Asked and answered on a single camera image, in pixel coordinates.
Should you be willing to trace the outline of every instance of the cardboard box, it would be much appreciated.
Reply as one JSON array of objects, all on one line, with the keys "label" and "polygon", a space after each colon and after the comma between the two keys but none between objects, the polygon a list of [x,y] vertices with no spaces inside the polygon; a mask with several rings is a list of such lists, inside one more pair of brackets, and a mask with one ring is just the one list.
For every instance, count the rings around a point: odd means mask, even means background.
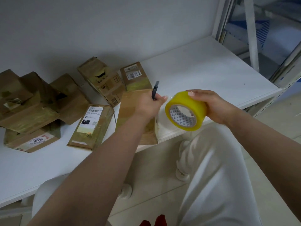
[{"label": "cardboard box", "polygon": [[108,103],[115,107],[121,101],[126,90],[117,72],[96,57],[92,57],[77,68],[90,86],[104,96]]},{"label": "cardboard box", "polygon": [[59,117],[55,91],[35,72],[21,77],[33,97],[6,114],[0,115],[0,126],[21,134],[30,134]]},{"label": "cardboard box", "polygon": [[[120,104],[118,119],[116,123],[116,129],[121,127],[127,119],[129,119],[135,112],[136,104],[141,94],[151,92],[152,89],[136,90],[130,92],[124,92]],[[145,127],[142,134],[139,145],[152,145],[158,144],[157,140],[157,119],[153,118]]]},{"label": "cardboard box", "polygon": [[120,69],[120,72],[126,85],[126,91],[152,89],[151,83],[140,62],[123,67]]},{"label": "cardboard box", "polygon": [[109,105],[89,105],[67,146],[93,151],[102,143],[113,114]]},{"label": "cardboard box", "polygon": [[33,96],[19,76],[8,69],[0,73],[0,113],[5,114]]},{"label": "cardboard box", "polygon": [[60,93],[57,95],[60,114],[58,119],[71,125],[82,118],[91,102],[73,78],[69,74],[64,74],[50,85]]},{"label": "cardboard box", "polygon": [[20,134],[6,129],[4,146],[31,153],[57,141],[60,137],[60,121],[56,120],[31,134]]}]

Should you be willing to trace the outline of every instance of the person's left hand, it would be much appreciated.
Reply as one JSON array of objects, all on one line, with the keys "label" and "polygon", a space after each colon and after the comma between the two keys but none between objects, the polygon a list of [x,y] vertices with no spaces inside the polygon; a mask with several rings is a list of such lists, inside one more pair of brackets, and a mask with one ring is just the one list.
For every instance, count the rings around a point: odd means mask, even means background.
[{"label": "person's left hand", "polygon": [[151,91],[149,93],[144,93],[138,100],[135,113],[145,116],[145,118],[150,120],[159,113],[160,107],[167,99],[167,96],[162,97],[156,93],[155,100],[153,101]]}]

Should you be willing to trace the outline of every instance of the roll of tape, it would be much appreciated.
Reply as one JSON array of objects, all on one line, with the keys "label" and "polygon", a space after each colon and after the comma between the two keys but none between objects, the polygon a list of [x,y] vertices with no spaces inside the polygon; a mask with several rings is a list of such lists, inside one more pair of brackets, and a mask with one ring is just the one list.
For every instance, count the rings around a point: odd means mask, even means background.
[{"label": "roll of tape", "polygon": [[167,103],[165,113],[178,128],[195,131],[202,126],[207,113],[207,106],[204,102],[192,99],[187,91],[183,91],[177,93]]}]

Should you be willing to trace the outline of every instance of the white shelf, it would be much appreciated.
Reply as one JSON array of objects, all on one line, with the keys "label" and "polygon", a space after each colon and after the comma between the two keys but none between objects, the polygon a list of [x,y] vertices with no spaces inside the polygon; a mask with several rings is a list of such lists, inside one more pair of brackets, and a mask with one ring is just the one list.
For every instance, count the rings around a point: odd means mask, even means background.
[{"label": "white shelf", "polygon": [[[157,92],[161,95],[173,96],[187,89],[209,89],[239,108],[246,108],[280,91],[211,37],[145,60],[141,65],[151,83],[160,81]],[[105,103],[87,84],[83,88],[93,103]],[[114,110],[117,119],[119,106]],[[89,155],[89,151],[66,146],[77,123],[64,125],[61,139],[30,154],[5,148],[5,130],[0,129],[0,207],[33,194],[46,180],[71,172]],[[113,118],[104,139],[114,131]],[[159,113],[159,142],[182,133],[183,130],[167,119],[163,106]],[[150,145],[141,145],[137,151],[147,147]]]}]

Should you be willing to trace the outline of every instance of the forearm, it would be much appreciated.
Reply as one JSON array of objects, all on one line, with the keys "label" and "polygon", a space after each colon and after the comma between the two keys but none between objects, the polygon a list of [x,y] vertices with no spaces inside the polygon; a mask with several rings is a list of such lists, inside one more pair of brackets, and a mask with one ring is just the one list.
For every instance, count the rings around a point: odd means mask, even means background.
[{"label": "forearm", "polygon": [[226,125],[301,220],[301,145],[241,110]]},{"label": "forearm", "polygon": [[30,225],[104,225],[147,123],[139,114],[129,118],[74,169]]}]

